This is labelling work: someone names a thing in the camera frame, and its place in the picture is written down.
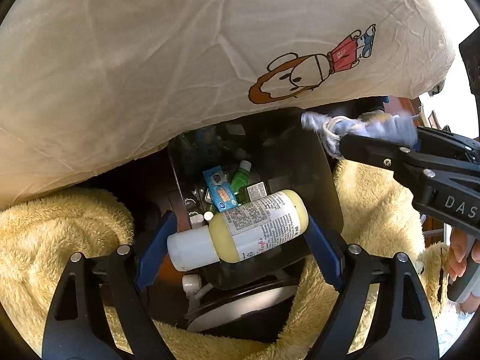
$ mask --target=cartoon girl print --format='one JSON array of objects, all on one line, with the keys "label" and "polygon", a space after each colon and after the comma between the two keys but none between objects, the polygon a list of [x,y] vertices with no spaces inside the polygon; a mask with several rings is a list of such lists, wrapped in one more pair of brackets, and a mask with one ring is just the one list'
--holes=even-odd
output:
[{"label": "cartoon girl print", "polygon": [[360,30],[352,32],[327,54],[281,55],[268,64],[268,73],[258,78],[248,97],[252,103],[265,104],[313,91],[332,74],[352,69],[360,58],[368,58],[374,37],[375,24],[372,24],[363,34]]}]

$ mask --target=small green bottle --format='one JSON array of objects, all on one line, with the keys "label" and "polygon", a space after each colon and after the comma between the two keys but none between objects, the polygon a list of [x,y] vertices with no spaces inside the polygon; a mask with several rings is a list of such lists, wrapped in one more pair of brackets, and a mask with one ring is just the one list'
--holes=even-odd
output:
[{"label": "small green bottle", "polygon": [[251,163],[248,161],[240,162],[237,171],[233,175],[232,182],[230,186],[232,191],[238,194],[241,187],[246,187],[248,185],[248,177],[250,175]]}]

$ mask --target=yellow fur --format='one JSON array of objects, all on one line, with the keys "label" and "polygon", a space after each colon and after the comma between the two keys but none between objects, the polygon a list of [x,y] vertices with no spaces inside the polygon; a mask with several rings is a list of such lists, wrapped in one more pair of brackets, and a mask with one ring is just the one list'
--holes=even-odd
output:
[{"label": "yellow fur", "polygon": [[[404,251],[412,261],[424,251],[412,195],[393,180],[392,172],[342,161],[334,179],[344,216],[342,235],[348,243],[356,242],[380,256]],[[69,256],[75,251],[87,257],[108,254],[131,241],[132,229],[123,205],[104,191],[70,189],[0,215],[0,302],[37,353],[50,300]],[[438,247],[430,249],[421,256],[425,265],[421,278],[439,314],[443,305],[436,299],[440,267],[436,262],[440,259],[435,252]],[[376,290],[375,286],[370,289],[350,351],[365,342]],[[325,283],[313,258],[308,258],[289,319],[274,344],[189,333],[161,322],[155,325],[178,360],[297,360],[318,337],[336,299],[335,290]],[[117,346],[129,350],[115,310],[106,307],[106,315]]]}]

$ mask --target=blue wipes package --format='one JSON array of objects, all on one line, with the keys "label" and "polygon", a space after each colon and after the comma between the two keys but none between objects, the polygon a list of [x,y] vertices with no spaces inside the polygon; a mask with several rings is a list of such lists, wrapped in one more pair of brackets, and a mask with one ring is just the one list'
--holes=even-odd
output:
[{"label": "blue wipes package", "polygon": [[220,212],[238,206],[235,194],[220,166],[204,171],[203,177],[212,196],[212,201]]}]

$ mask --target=white label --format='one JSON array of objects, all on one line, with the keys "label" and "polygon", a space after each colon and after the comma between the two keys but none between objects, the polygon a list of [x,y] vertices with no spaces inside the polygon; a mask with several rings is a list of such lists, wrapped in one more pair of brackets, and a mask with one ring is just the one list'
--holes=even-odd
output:
[{"label": "white label", "polygon": [[241,260],[281,245],[300,233],[295,206],[283,192],[222,213]]},{"label": "white label", "polygon": [[263,181],[247,187],[247,192],[251,202],[267,196],[267,190],[265,189],[265,183]]}]

